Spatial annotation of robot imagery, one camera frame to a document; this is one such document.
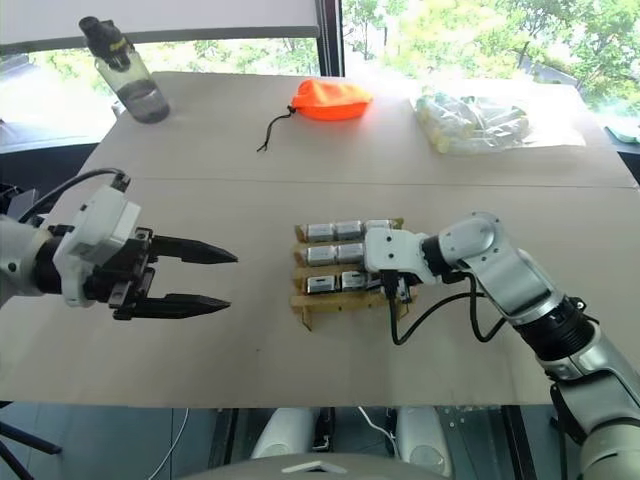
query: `plastic bottle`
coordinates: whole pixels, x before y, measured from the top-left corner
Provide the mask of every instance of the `plastic bottle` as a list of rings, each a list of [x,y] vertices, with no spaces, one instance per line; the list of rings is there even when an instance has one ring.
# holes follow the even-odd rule
[[[95,17],[80,20],[87,47],[96,58],[98,72],[113,89],[133,118],[156,123],[169,115],[169,104],[151,78],[133,44],[111,20]]]

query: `white table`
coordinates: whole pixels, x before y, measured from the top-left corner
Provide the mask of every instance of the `white table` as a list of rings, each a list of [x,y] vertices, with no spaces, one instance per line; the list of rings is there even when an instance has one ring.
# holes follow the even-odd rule
[[[587,117],[579,125],[588,147],[456,159],[431,151],[408,104],[377,95],[362,123],[276,124],[260,155],[266,123],[299,79],[158,79],[173,115],[156,126],[123,117],[86,168],[132,174],[127,194],[142,206],[141,225],[240,259],[165,259],[152,295],[201,293],[232,306],[186,320],[117,322],[102,305],[13,299],[0,312],[0,398],[194,407],[548,402],[549,382],[526,344],[509,328],[478,343],[464,303],[403,347],[391,343],[386,309],[319,316],[309,333],[289,308],[294,224],[403,216],[407,228],[435,232],[472,210],[499,215],[514,243],[581,296],[640,366],[638,192]],[[216,102],[207,105],[203,91]],[[241,114],[240,93],[253,110]],[[65,195],[53,220],[68,220],[98,183]],[[451,291],[422,287],[402,327]],[[480,316],[488,328],[497,313],[483,305]]]

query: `battery rack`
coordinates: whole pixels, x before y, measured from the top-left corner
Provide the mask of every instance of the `battery rack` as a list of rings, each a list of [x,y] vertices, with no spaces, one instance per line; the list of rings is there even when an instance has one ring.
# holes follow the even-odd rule
[[[401,229],[404,224],[403,218],[392,219],[394,229]],[[297,243],[293,248],[293,256],[296,261],[296,267],[293,270],[293,285],[295,293],[291,296],[291,308],[300,317],[302,324],[309,330],[313,330],[313,314],[314,313],[338,313],[347,310],[362,310],[377,307],[387,307],[388,302],[381,290],[365,290],[353,292],[333,292],[307,294],[307,279],[310,277],[319,277],[331,275],[339,278],[343,272],[348,271],[364,271],[364,266],[359,263],[352,264],[336,264],[323,266],[308,266],[303,252],[309,247],[319,247],[326,245],[346,245],[354,243],[354,240],[333,240],[330,242],[313,242],[306,240],[304,228],[302,225],[295,226],[295,234]],[[411,288],[411,296],[415,297],[416,292]],[[407,305],[398,302],[398,319],[402,318],[409,311]]]

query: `black cable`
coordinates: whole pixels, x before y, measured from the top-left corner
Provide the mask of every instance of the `black cable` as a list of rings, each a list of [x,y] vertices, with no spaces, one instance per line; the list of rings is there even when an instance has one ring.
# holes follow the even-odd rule
[[[122,170],[118,168],[99,168],[97,170],[90,170],[86,173],[78,175],[77,177],[73,177],[72,179],[67,180],[66,182],[62,183],[61,185],[58,185],[56,188],[51,190],[44,197],[40,198],[36,203],[31,205],[31,207],[20,216],[20,218],[18,219],[18,222],[26,223],[31,217],[39,213],[39,210],[44,205],[49,203],[51,200],[56,199],[57,197],[62,195],[64,192],[69,190],[71,187],[81,182],[84,182],[89,178],[97,177],[98,175],[109,175],[109,174],[116,176],[116,181],[114,181],[114,188],[118,188],[118,185],[120,186],[124,185],[124,188],[126,188],[126,185],[128,185],[129,183],[128,181],[129,177],[127,177],[127,174],[124,173]]]
[[[489,333],[483,335],[480,332],[480,326],[478,325],[478,312],[477,312],[477,298],[485,297],[486,295],[482,292],[478,292],[477,290],[477,282],[475,277],[470,273],[460,273],[459,279],[467,278],[470,284],[470,291],[465,293],[458,293],[456,295],[451,295],[450,297],[446,297],[440,300],[435,305],[429,307],[429,309],[424,312],[418,319],[413,322],[413,324],[407,329],[407,331],[402,335],[402,337],[398,338],[398,325],[397,325],[397,305],[394,298],[389,299],[389,317],[391,321],[391,339],[393,340],[394,345],[403,345],[409,340],[409,337],[413,335],[416,329],[424,322],[430,315],[432,315],[436,310],[445,305],[454,302],[456,300],[460,300],[461,298],[469,298],[469,319],[471,321],[471,329],[473,330],[473,334],[478,339],[478,341],[482,343],[487,343],[496,336],[496,334],[500,331],[502,326],[506,323],[505,318],[501,318],[498,322],[489,330]]]
[[[291,115],[296,113],[296,109],[293,108],[291,105],[287,105],[287,110],[289,110],[289,113],[287,113],[286,115],[280,115],[279,117],[276,117],[273,120],[271,120],[271,122],[269,123],[269,126],[267,127],[267,137],[264,139],[264,143],[260,146],[260,148],[258,148],[258,150],[256,150],[256,152],[259,152],[260,150],[264,150],[265,152],[267,151],[267,147],[269,145],[269,139],[271,138],[271,128],[273,127],[274,123],[276,123],[278,120],[282,118],[289,118],[291,117]]]

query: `clear plastic bag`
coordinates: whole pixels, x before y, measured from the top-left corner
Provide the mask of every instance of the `clear plastic bag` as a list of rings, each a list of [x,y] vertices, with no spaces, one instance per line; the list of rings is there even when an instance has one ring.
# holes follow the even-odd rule
[[[571,125],[564,125],[559,131],[550,120],[536,121],[531,115],[535,109],[524,103],[498,95],[437,91],[415,99],[413,107],[440,153],[473,155],[518,147],[584,145],[584,139]]]

